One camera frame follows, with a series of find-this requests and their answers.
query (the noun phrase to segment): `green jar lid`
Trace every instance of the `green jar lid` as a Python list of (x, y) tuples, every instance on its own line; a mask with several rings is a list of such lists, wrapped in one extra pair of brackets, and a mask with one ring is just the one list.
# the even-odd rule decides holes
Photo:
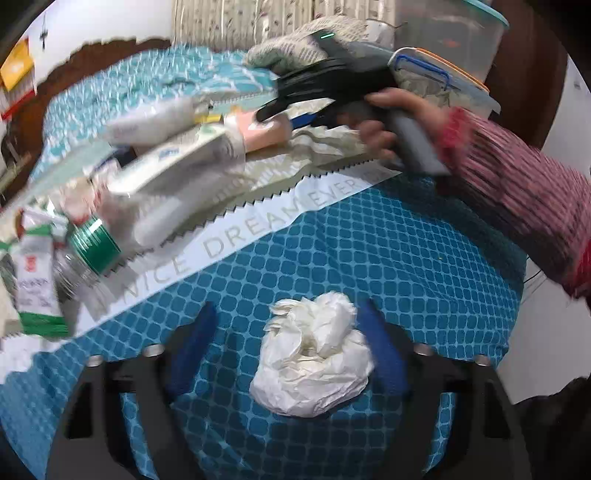
[(69, 245), (97, 275), (103, 273), (121, 253), (103, 220), (95, 216), (74, 231)]
[(507, 21), (507, 19), (505, 17), (503, 17), (503, 15), (501, 15), (494, 8), (489, 7), (487, 4), (479, 2), (478, 0), (462, 0), (462, 1), (466, 2), (467, 4), (472, 5), (473, 7), (479, 8), (480, 10), (482, 10), (483, 12), (486, 12), (489, 15), (492, 15), (497, 20), (500, 20), (501, 22), (503, 22), (507, 28), (509, 28), (509, 22)]

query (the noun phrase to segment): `red logo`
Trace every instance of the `red logo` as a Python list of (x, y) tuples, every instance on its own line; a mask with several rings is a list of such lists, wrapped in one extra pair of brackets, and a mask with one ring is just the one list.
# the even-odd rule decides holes
[(25, 257), (26, 265), (25, 270), (28, 272), (34, 272), (37, 270), (37, 257), (35, 255), (30, 255), (29, 257)]

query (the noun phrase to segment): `teal container lid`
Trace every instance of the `teal container lid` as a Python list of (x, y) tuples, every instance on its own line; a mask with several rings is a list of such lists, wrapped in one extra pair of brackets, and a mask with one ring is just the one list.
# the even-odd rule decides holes
[(492, 15), (497, 20), (502, 21), (505, 24), (505, 26), (507, 28), (509, 28), (509, 22), (507, 21), (507, 19), (505, 17), (503, 17), (494, 8), (491, 8), (487, 4), (484, 4), (482, 2), (479, 2), (478, 0), (463, 0), (463, 1), (466, 2), (467, 4), (470, 4), (470, 5), (474, 6), (474, 7), (476, 7), (476, 8), (479, 8), (480, 10), (482, 10), (483, 12), (486, 12), (489, 15)]

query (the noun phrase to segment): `pink bottle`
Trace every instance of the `pink bottle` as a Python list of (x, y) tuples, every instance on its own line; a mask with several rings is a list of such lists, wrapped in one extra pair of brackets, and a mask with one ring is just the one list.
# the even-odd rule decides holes
[(224, 124), (239, 130), (244, 138), (246, 152), (260, 150), (286, 142), (293, 127), (286, 113), (279, 113), (265, 122), (257, 122), (256, 112), (235, 112), (224, 117)]

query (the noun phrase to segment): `light blue patterned fabric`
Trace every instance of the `light blue patterned fabric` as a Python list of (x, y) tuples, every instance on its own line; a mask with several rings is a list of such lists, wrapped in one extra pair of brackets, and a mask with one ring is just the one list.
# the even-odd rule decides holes
[[(206, 478), (366, 480), (400, 421), (400, 398), (372, 375), (361, 395), (315, 419), (281, 417), (253, 402), (248, 388), (269, 305), (331, 290), (353, 302), (369, 295), (415, 342), (462, 360), (484, 353), (496, 366), (508, 349), (524, 270), (525, 254), (463, 203), (399, 175), (307, 212), (55, 353), (36, 355), (29, 371), (0, 385), (0, 421), (43, 478), (57, 422), (89, 355), (133, 357), (165, 342), (209, 300), (219, 327), (191, 392), (173, 404)], [(431, 465), (443, 455), (453, 406), (452, 395), (443, 395)], [(123, 412), (138, 467), (155, 478), (133, 395), (125, 395)]]
[(189, 46), (148, 50), (73, 85), (47, 108), (44, 148), (30, 181), (59, 162), (77, 142), (96, 137), (109, 120), (142, 103), (207, 92), (272, 90), (275, 75), (244, 67), (244, 55)]

